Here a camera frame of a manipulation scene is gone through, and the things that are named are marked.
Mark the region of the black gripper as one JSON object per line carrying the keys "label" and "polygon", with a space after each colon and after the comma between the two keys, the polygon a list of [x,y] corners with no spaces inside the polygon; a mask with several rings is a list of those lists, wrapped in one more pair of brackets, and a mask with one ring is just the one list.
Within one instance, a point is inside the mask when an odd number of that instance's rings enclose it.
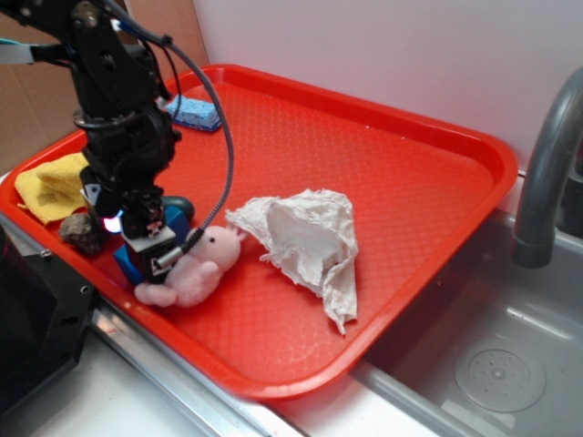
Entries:
{"label": "black gripper", "polygon": [[82,117],[79,125],[87,137],[81,181],[88,204],[106,218],[123,210],[128,239],[158,235],[165,213],[163,190],[154,179],[169,166],[181,140],[171,115],[158,107],[139,107],[110,119]]}

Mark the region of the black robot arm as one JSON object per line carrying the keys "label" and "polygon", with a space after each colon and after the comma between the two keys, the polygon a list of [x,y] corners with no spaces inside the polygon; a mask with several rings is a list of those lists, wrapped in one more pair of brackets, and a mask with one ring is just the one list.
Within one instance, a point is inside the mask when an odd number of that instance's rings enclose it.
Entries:
{"label": "black robot arm", "polygon": [[32,46],[31,62],[66,64],[85,131],[80,178],[100,218],[121,214],[129,239],[153,238],[165,227],[163,190],[155,178],[169,166],[181,139],[170,114],[159,108],[164,92],[151,51],[125,45],[111,23],[119,14],[106,1],[4,1],[1,12],[56,39]]}

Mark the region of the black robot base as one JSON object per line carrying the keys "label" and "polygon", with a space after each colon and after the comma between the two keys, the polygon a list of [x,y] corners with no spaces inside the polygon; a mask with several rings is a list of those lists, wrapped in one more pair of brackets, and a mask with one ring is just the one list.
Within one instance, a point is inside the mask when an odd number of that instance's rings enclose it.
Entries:
{"label": "black robot base", "polygon": [[3,419],[78,365],[95,294],[57,255],[24,255],[1,231]]}

